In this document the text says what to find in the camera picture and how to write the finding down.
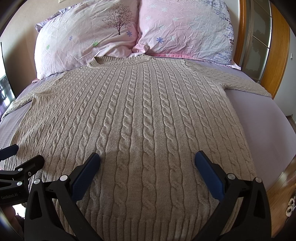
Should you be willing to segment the beige cable-knit sweater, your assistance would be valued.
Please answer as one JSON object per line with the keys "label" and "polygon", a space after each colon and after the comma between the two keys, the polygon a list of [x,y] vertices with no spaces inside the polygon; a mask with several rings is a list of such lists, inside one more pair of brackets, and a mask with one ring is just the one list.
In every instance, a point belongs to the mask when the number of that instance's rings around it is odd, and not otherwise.
{"label": "beige cable-knit sweater", "polygon": [[217,206],[194,165],[202,150],[226,172],[255,167],[225,90],[262,96],[252,80],[181,59],[98,57],[37,83],[1,120],[13,169],[40,154],[54,181],[96,152],[102,165],[78,206],[105,240],[190,240]]}

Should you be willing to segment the pink pillow with flowers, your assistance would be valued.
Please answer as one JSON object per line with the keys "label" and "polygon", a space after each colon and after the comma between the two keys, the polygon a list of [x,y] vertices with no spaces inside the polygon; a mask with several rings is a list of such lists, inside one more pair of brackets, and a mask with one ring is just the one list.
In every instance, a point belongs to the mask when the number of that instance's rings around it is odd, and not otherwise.
{"label": "pink pillow with flowers", "polygon": [[204,61],[240,69],[225,1],[140,1],[133,54]]}

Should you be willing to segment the white slippers on floor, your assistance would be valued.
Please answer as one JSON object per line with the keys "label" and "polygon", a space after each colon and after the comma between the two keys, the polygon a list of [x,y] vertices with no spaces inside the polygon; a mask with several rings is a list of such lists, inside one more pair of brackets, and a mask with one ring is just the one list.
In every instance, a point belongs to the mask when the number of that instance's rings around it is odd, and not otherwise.
{"label": "white slippers on floor", "polygon": [[294,209],[295,209],[295,196],[292,197],[288,202],[288,207],[285,212],[286,216],[290,217],[292,215]]}

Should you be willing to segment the wooden headboard frame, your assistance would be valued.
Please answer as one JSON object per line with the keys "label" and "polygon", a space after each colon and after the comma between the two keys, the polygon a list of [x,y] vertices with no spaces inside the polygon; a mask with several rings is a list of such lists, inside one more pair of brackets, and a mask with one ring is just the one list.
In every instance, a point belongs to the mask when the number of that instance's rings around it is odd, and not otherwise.
{"label": "wooden headboard frame", "polygon": [[275,97],[290,50],[290,27],[272,1],[239,1],[234,62]]}

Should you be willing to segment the pink pillow with tree print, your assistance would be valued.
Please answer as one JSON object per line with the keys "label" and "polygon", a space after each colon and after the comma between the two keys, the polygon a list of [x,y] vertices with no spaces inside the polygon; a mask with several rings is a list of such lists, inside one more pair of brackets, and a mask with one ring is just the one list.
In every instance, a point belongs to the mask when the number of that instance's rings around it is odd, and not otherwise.
{"label": "pink pillow with tree print", "polygon": [[93,57],[129,57],[137,43],[138,1],[83,1],[35,25],[37,78],[86,65]]}

